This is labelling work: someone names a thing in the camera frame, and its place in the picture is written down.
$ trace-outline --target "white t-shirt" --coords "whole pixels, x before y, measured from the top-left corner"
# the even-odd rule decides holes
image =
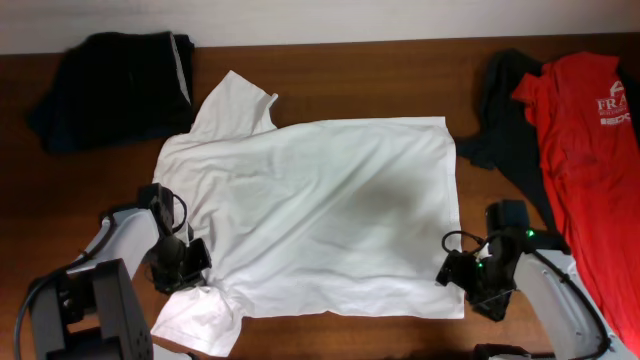
[[[441,238],[460,228],[444,118],[276,129],[276,97],[230,72],[162,148],[154,181],[185,200],[213,268],[152,333],[227,356],[243,316],[463,317],[462,291],[435,282]]]

